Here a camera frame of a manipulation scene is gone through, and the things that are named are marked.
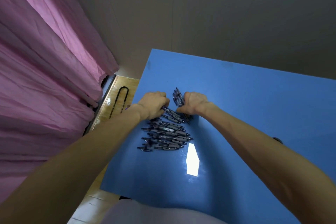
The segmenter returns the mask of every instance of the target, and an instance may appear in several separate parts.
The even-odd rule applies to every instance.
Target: forearm
[[[0,206],[0,222],[67,223],[99,172],[142,119],[137,106],[132,106],[51,158]]]
[[[212,103],[198,109],[270,191],[303,223],[332,223],[336,188],[315,165]]]

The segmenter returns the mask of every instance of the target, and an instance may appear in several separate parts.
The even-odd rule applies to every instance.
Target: gray wall
[[[336,0],[79,2],[123,76],[158,48],[336,79]]]

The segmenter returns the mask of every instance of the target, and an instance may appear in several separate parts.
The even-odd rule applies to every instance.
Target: tiled floor
[[[124,106],[125,109],[127,105],[130,105],[132,103],[138,84],[139,80],[122,76],[116,76],[114,83],[111,86],[110,91],[107,93],[107,97],[103,102],[100,111],[97,114],[97,117],[92,125],[91,130],[94,129],[95,126],[100,122],[108,120],[120,87],[127,86],[129,89],[126,103]],[[120,114],[125,94],[126,89],[122,89],[118,101],[115,105],[114,111],[112,113],[112,117]],[[106,211],[119,200],[120,197],[119,195],[115,195],[99,189],[105,171],[106,167],[97,176],[97,178],[91,185],[90,189],[86,193],[86,196],[83,198],[83,201],[78,206],[77,210],[73,214],[68,224],[84,224],[84,223],[97,224],[103,219]]]

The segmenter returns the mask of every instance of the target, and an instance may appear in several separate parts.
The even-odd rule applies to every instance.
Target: blue tabletop
[[[133,99],[197,91],[309,159],[336,181],[336,81],[153,49]],[[178,151],[142,152],[139,124],[107,167],[101,189],[155,207],[197,210],[228,223],[298,223],[206,120]]]

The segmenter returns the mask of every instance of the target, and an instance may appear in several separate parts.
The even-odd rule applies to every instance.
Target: curtain fold
[[[81,137],[118,69],[76,0],[0,0],[0,203]]]

